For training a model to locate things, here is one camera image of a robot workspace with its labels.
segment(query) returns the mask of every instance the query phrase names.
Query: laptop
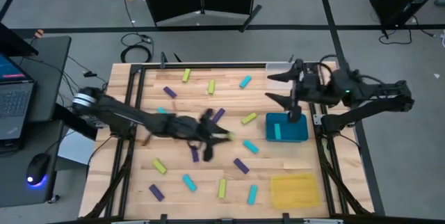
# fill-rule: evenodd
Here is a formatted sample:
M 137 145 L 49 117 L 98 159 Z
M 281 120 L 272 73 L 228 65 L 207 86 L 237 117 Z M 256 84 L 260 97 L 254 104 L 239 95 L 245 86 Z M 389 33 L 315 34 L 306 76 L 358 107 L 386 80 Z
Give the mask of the laptop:
M 35 82 L 0 53 L 0 152 L 18 150 Z

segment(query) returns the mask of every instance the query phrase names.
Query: floor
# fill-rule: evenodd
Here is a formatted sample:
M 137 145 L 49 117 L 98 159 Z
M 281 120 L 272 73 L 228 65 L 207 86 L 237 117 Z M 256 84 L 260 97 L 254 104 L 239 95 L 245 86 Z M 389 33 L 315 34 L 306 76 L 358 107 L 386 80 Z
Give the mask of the floor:
M 367 0 L 328 0 L 336 25 L 377 25 Z M 417 14 L 420 24 L 445 24 L 445 8 L 430 0 Z M 255 0 L 263 9 L 252 24 L 325 25 L 320 30 L 247 30 L 149 32 L 154 39 L 154 61 L 163 51 L 183 61 L 287 61 L 291 55 L 317 61 L 338 52 L 332 41 L 322 0 Z M 142 0 L 129 2 L 135 26 L 153 26 Z M 166 26 L 242 24 L 244 18 L 194 15 L 164 22 Z M 53 29 L 45 37 L 72 37 L 70 56 L 107 79 L 113 63 L 120 62 L 124 46 L 119 28 L 130 27 L 123 0 L 13 0 L 1 21 L 11 29 Z M 108 33 L 66 33 L 69 29 L 108 28 Z M 439 35 L 442 30 L 429 30 Z M 382 45 L 381 32 L 338 30 L 344 56 L 351 68 L 383 81 L 407 80 L 416 100 L 409 113 L 382 113 L 364 121 L 380 194 L 389 216 L 445 219 L 445 164 L 442 141 L 445 129 L 438 124 L 445 78 L 445 49 L 440 38 L 412 31 L 410 45 Z M 391 41 L 406 41 L 407 31 L 398 31 Z M 142 61 L 143 52 L 129 54 L 129 61 Z M 80 86 L 100 86 L 85 79 L 82 69 L 68 61 L 65 71 Z M 70 98 L 65 86 L 60 92 Z M 0 209 L 2 223 L 51 223 L 77 217 L 85 181 L 85 169 L 58 174 L 55 192 L 61 199 L 54 205 L 33 205 Z

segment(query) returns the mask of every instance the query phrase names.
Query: laptop keyboard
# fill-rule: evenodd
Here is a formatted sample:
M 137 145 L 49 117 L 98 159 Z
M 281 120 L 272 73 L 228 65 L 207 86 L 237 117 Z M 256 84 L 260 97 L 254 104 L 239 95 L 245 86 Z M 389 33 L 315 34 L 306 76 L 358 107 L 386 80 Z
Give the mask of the laptop keyboard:
M 23 116 L 31 91 L 0 91 L 0 118 Z

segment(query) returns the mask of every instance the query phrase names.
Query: purple block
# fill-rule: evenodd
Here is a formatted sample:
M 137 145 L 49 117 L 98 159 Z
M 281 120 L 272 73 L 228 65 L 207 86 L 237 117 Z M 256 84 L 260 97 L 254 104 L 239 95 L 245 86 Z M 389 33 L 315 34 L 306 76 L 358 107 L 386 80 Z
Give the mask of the purple block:
M 164 199 L 164 195 L 162 195 L 162 193 L 154 184 L 151 185 L 148 189 L 154 194 L 154 197 L 156 197 L 158 201 L 162 201 Z
M 216 124 L 224 113 L 225 113 L 224 109 L 218 110 L 218 112 L 216 112 L 215 116 L 211 119 L 211 121 Z
M 197 150 L 195 147 L 190 147 L 190 150 L 192 152 L 192 158 L 193 158 L 193 162 L 200 162 L 200 156 L 197 153 Z
M 175 92 L 173 92 L 173 90 L 171 90 L 169 87 L 165 87 L 164 91 L 171 96 L 171 98 L 175 98 L 176 96 L 178 96 Z
M 239 169 L 241 169 L 241 171 L 243 171 L 243 173 L 244 173 L 245 175 L 247 175 L 247 173 L 249 172 L 249 168 L 246 167 L 246 166 L 244 165 L 244 163 L 242 163 L 238 158 L 236 158 L 236 159 L 234 160 L 234 163 L 235 163 L 235 165 L 236 165 Z

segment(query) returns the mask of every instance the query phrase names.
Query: blue light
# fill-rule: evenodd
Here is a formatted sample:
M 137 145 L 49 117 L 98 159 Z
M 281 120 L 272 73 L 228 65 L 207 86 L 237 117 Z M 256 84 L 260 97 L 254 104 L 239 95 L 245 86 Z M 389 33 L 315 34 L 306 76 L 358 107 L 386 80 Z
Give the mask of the blue light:
M 34 189 L 38 189 L 38 188 L 43 187 L 47 183 L 47 180 L 48 180 L 48 175 L 44 175 L 41 182 L 37 183 L 36 185 L 28 184 L 28 186 L 30 186 L 31 188 L 34 188 Z

